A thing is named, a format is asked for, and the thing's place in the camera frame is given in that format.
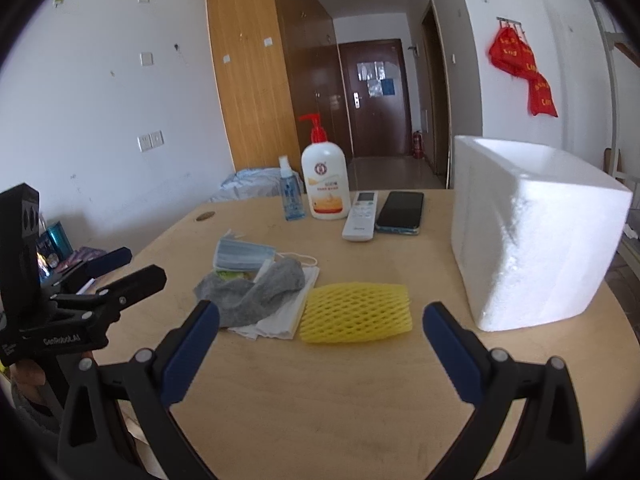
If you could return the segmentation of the person's left hand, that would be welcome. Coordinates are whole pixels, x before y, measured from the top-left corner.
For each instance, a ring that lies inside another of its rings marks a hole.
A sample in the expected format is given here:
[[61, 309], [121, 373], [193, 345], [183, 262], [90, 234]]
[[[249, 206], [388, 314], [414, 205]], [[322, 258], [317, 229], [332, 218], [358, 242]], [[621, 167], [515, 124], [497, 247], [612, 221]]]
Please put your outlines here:
[[37, 363], [29, 360], [18, 361], [10, 366], [10, 374], [12, 382], [22, 396], [35, 404], [47, 404], [41, 394], [47, 385], [47, 378]]

